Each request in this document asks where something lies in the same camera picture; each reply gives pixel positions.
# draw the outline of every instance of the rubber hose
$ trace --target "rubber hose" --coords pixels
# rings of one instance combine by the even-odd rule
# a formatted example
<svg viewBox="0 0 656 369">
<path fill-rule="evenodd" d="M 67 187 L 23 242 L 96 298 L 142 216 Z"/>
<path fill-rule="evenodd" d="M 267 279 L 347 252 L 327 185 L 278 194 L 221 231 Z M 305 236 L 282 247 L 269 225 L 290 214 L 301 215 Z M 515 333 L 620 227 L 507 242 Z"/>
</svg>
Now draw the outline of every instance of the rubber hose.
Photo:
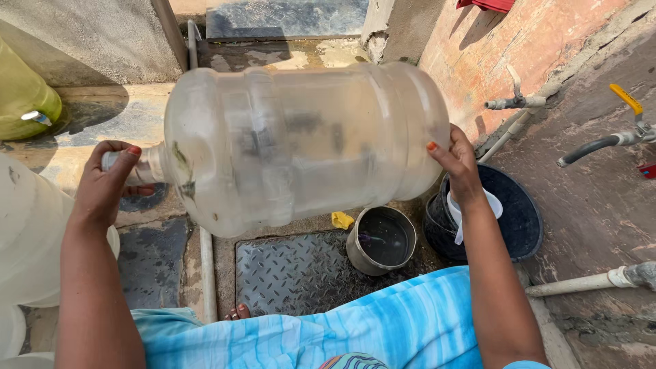
<svg viewBox="0 0 656 369">
<path fill-rule="evenodd" d="M 595 152 L 601 148 L 605 148 L 608 146 L 615 146 L 617 144 L 619 144 L 618 136 L 612 135 L 612 136 L 602 137 L 598 140 L 590 141 L 586 144 L 580 145 L 576 150 L 558 159 L 556 163 L 558 164 L 559 167 L 564 168 L 591 152 Z"/>
</svg>

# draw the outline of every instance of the green water tank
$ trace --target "green water tank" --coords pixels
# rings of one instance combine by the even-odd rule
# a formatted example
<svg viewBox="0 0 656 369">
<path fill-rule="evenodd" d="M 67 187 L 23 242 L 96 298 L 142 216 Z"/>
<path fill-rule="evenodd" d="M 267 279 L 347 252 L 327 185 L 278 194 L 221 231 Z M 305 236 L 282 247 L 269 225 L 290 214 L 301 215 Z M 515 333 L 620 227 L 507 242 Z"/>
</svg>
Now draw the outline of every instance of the green water tank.
<svg viewBox="0 0 656 369">
<path fill-rule="evenodd" d="M 62 112 L 59 95 L 0 37 L 0 140 L 45 131 Z"/>
</svg>

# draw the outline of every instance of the bare foot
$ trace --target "bare foot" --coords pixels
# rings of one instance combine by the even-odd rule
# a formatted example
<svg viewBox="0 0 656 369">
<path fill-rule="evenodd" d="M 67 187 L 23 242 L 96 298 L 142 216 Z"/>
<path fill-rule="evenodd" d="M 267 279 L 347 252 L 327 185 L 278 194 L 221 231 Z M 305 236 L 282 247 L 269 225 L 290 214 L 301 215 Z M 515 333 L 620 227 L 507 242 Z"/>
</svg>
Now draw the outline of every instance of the bare foot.
<svg viewBox="0 0 656 369">
<path fill-rule="evenodd" d="M 223 320 L 239 320 L 248 319 L 251 317 L 251 312 L 245 304 L 240 303 L 236 309 L 230 311 L 230 315 L 226 315 Z"/>
</svg>

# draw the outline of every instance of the blue striped cloth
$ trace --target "blue striped cloth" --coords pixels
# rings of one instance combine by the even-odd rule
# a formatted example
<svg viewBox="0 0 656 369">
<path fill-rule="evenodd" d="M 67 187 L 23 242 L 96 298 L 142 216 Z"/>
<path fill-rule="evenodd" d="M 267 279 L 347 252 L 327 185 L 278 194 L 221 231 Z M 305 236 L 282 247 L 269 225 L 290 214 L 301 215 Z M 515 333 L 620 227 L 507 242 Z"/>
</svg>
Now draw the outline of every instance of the blue striped cloth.
<svg viewBox="0 0 656 369">
<path fill-rule="evenodd" d="M 191 309 L 140 309 L 133 318 L 148 368 L 317 369 L 353 352 L 395 369 L 482 368 L 469 283 L 468 267 L 453 267 L 322 314 L 203 325 Z"/>
</svg>

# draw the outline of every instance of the red nail polish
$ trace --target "red nail polish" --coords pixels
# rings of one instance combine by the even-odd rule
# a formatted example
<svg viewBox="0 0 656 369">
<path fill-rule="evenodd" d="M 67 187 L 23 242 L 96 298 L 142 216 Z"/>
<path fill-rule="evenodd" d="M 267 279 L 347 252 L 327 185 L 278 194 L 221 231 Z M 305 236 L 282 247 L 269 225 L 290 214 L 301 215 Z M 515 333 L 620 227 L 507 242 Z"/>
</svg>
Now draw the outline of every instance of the red nail polish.
<svg viewBox="0 0 656 369">
<path fill-rule="evenodd" d="M 141 147 L 139 146 L 130 146 L 127 148 L 127 152 L 134 155 L 141 155 Z"/>
</svg>

